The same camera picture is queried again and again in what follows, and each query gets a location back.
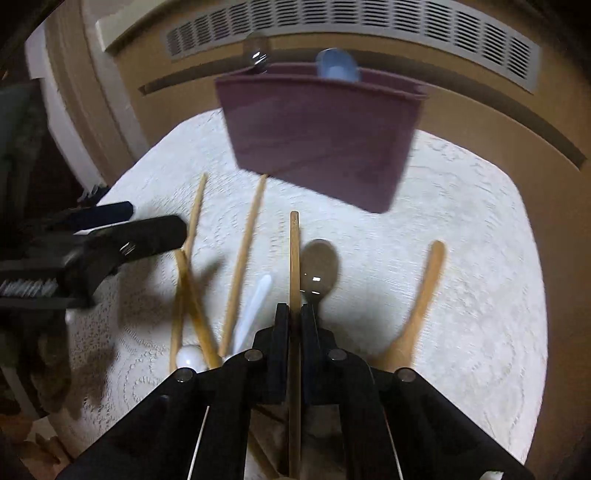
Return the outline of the white plastic spoon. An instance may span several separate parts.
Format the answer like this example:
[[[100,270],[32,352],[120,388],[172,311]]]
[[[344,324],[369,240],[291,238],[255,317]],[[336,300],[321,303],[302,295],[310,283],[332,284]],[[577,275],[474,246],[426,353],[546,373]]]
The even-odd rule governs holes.
[[[270,294],[273,286],[273,275],[266,273],[256,282],[252,295],[249,297],[245,309],[239,315],[238,323],[235,326],[235,334],[231,344],[231,354],[235,355],[243,350],[249,349],[249,335],[259,322],[260,311],[266,303],[266,298]],[[179,348],[175,355],[173,363],[175,368],[190,368],[199,373],[207,368],[204,360],[204,353],[197,345],[185,345]]]

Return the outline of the metal spoon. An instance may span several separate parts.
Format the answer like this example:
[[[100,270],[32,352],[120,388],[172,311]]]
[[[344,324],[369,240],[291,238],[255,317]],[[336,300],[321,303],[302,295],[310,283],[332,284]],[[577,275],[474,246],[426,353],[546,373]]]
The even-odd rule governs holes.
[[[242,42],[243,63],[256,74],[266,72],[270,61],[270,39],[263,31],[256,30]]]
[[[305,302],[318,308],[339,278],[339,255],[324,239],[308,242],[301,251],[301,293]]]

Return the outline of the wooden chopstick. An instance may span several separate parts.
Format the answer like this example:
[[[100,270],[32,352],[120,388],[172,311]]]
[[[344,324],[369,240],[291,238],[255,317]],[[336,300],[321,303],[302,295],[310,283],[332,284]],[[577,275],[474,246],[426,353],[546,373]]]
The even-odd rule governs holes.
[[[182,298],[185,310],[191,318],[193,329],[197,335],[204,360],[209,369],[221,367],[222,360],[218,355],[217,346],[211,328],[205,318],[204,312],[199,305],[197,298],[197,287],[193,283],[189,271],[187,258],[182,249],[174,251],[176,260],[179,284],[182,291]]]
[[[187,237],[180,249],[174,251],[176,261],[178,281],[173,302],[173,313],[170,336],[170,354],[169,354],[169,372],[176,369],[176,356],[182,347],[182,332],[185,315],[188,314],[193,329],[200,339],[202,330],[204,330],[204,318],[200,312],[200,306],[197,302],[197,294],[194,293],[194,285],[191,274],[192,250],[197,238],[197,225],[201,212],[202,201],[204,200],[204,190],[207,181],[207,174],[201,175],[197,193],[190,210],[189,223],[187,227]]]
[[[288,417],[288,464],[290,477],[301,476],[301,238],[300,215],[290,212],[290,416]]]
[[[221,344],[218,348],[218,354],[221,357],[225,357],[228,354],[233,330],[235,330],[235,324],[238,321],[238,306],[240,292],[242,292],[243,276],[245,275],[247,259],[249,258],[249,249],[252,245],[254,225],[256,225],[259,208],[263,202],[266,179],[266,175],[259,178],[259,183],[256,186],[256,194],[254,194],[252,205],[250,205],[249,208],[249,215],[247,215],[246,218],[245,231],[243,231],[242,241],[240,242],[238,257],[236,257],[235,270],[233,270],[231,286],[228,294],[228,303],[226,304],[225,309]]]

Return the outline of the wooden spoon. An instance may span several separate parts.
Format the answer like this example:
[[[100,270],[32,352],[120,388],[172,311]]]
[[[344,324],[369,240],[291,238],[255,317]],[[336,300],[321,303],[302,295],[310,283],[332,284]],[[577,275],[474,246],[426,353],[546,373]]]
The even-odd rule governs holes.
[[[439,285],[447,256],[442,241],[434,241],[429,250],[421,284],[414,305],[401,334],[374,361],[373,366],[387,372],[411,367],[426,315]]]

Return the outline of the white lace tablecloth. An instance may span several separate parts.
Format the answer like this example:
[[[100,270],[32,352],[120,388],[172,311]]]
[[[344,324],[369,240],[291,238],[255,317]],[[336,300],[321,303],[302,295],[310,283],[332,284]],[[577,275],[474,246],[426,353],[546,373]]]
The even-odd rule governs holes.
[[[423,131],[381,213],[236,160],[221,110],[175,127],[81,227],[51,418],[64,479],[527,479],[542,269],[492,163]]]

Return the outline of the metal spoon in holder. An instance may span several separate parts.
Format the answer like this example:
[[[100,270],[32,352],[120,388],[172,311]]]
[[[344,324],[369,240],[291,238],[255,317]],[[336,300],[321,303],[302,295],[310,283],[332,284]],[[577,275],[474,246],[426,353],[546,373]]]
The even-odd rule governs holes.
[[[270,61],[270,39],[263,31],[256,30],[242,42],[243,63],[256,74],[266,72]]]

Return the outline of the purple plastic utensil holder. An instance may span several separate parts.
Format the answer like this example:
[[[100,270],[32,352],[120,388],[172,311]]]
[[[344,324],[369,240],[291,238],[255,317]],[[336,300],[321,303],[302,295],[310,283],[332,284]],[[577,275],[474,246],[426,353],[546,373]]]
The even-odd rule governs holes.
[[[391,207],[427,98],[423,83],[363,68],[349,82],[311,63],[273,63],[218,77],[215,89],[239,168],[370,213]]]

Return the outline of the blue plastic spoon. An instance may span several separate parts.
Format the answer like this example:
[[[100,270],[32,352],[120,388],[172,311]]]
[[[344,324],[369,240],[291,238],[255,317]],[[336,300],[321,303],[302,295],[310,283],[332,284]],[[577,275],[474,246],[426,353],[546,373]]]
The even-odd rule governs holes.
[[[346,82],[359,82],[361,74],[355,58],[339,48],[322,50],[315,57],[319,78]]]

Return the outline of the grey ventilation grille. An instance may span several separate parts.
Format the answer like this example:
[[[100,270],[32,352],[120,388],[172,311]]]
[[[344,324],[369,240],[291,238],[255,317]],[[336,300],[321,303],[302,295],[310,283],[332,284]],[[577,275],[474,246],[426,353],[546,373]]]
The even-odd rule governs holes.
[[[173,61],[266,36],[356,34],[402,40],[472,61],[532,93],[541,48],[495,18],[457,1],[225,1],[180,21],[161,35]]]

